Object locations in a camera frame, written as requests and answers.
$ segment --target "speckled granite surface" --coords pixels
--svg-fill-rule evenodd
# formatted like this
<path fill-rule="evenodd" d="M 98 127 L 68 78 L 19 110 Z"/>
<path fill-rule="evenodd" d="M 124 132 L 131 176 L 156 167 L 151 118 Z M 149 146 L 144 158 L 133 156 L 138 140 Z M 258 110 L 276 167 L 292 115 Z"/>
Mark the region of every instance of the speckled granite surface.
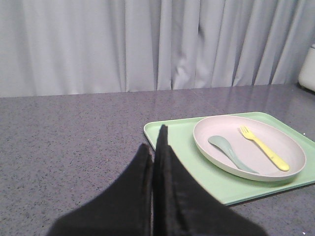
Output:
<path fill-rule="evenodd" d="M 296 85 L 0 98 L 0 235 L 43 236 L 97 196 L 148 143 L 148 122 L 252 111 L 315 141 L 315 94 Z M 315 235 L 315 185 L 232 209 L 271 236 Z"/>

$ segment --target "plate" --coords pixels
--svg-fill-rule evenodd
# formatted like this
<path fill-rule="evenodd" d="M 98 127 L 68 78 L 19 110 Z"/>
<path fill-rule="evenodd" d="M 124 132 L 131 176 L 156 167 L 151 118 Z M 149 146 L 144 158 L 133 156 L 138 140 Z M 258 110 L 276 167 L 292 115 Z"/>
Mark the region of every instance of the plate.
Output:
<path fill-rule="evenodd" d="M 245 139 L 239 130 L 242 125 L 247 126 L 280 156 L 290 166 L 290 170 L 279 170 L 253 141 Z M 239 159 L 258 174 L 238 169 L 223 152 L 208 142 L 208 138 L 214 135 L 225 137 Z M 225 115 L 204 118 L 195 125 L 193 137 L 198 149 L 208 160 L 242 178 L 280 181 L 294 177 L 306 164 L 304 151 L 292 138 L 270 125 L 249 118 Z"/>

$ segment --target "fork handle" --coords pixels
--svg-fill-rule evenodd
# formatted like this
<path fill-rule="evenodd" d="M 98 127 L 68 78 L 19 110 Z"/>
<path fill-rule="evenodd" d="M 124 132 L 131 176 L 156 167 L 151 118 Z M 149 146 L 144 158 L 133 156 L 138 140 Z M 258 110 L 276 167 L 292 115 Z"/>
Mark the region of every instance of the fork handle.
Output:
<path fill-rule="evenodd" d="M 267 147 L 260 139 L 254 138 L 255 143 L 265 152 L 269 159 L 275 164 L 275 166 L 282 170 L 288 171 L 290 166 L 281 159 L 277 154 L 275 154 L 270 148 Z"/>

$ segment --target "white appliance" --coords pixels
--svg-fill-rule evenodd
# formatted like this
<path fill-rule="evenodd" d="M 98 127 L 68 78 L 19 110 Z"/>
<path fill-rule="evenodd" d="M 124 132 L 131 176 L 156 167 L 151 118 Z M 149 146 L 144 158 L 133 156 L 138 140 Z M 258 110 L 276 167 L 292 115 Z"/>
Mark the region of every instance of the white appliance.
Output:
<path fill-rule="evenodd" d="M 315 91 L 315 44 L 313 44 L 305 58 L 299 74 L 299 84 Z"/>

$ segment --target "gray spoon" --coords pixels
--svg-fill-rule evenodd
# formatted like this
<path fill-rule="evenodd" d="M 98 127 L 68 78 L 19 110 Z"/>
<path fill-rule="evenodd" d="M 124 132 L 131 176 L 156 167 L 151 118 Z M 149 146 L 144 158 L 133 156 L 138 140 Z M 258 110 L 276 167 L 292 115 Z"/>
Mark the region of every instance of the gray spoon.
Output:
<path fill-rule="evenodd" d="M 237 166 L 238 169 L 258 174 L 258 172 L 252 170 L 251 168 L 246 166 L 240 159 L 238 159 L 237 155 L 232 149 L 231 144 L 228 140 L 226 140 L 226 138 L 219 135 L 211 136 L 208 139 L 208 142 L 221 149 L 224 154 Z"/>

